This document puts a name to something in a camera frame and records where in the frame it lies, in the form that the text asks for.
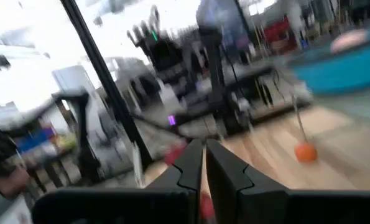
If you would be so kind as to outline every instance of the orange ball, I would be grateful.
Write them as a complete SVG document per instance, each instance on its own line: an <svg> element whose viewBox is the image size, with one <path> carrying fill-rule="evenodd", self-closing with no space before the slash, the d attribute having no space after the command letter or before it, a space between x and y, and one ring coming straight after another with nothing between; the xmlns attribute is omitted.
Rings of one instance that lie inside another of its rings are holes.
<svg viewBox="0 0 370 224"><path fill-rule="evenodd" d="M313 162L317 159L317 151L313 144L305 142L295 147L295 156L300 162Z"/></svg>

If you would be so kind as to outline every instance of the black metal frame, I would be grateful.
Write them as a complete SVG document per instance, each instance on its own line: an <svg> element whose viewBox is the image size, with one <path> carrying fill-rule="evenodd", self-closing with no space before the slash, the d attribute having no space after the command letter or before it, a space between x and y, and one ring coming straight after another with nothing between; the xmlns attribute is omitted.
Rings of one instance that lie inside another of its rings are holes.
<svg viewBox="0 0 370 224"><path fill-rule="evenodd" d="M111 100L111 106L115 117L121 120L131 142L137 144L141 154L142 168L146 170L147 167L153 163L152 157L150 156L150 153L136 128L133 118L129 115L125 101L109 73L107 65L105 64L103 57L96 46L88 27L86 26L84 18L81 15L75 0L61 0L61 2L70 18L70 21L77 31L86 54L90 58L90 62L98 74L107 96Z"/></svg>

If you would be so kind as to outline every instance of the purple light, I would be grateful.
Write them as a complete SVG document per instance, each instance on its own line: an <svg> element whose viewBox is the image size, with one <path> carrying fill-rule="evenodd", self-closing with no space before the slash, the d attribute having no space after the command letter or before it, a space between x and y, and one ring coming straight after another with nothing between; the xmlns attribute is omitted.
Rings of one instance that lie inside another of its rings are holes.
<svg viewBox="0 0 370 224"><path fill-rule="evenodd" d="M168 121L170 122L170 125L176 125L175 117L173 115L168 116Z"/></svg>

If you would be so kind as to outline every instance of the black post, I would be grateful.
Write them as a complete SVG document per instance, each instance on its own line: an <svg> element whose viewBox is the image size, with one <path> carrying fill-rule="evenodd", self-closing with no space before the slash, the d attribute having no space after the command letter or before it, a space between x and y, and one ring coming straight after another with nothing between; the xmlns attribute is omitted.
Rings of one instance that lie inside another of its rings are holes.
<svg viewBox="0 0 370 224"><path fill-rule="evenodd" d="M137 144L141 154L142 168L143 170L146 170L153 160L136 128L134 120L129 115L125 101L123 100L116 84L113 81L113 78L110 75L107 65L105 64L103 57L100 54L100 51L96 46L88 27L86 26L84 18L81 15L75 0L61 0L61 2L68 17L70 18L70 21L77 31L86 54L89 56L92 66L98 74L107 96L111 100L111 106L115 117L119 118L122 122L131 142L135 142Z"/></svg>

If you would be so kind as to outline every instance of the green light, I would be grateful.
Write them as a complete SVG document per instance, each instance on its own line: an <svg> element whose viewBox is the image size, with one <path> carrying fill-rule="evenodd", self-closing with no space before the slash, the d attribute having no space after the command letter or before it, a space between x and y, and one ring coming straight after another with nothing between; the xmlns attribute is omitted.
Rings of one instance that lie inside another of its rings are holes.
<svg viewBox="0 0 370 224"><path fill-rule="evenodd" d="M157 35L155 34L155 32L152 30L152 34L153 34L153 38L155 41L157 41Z"/></svg>

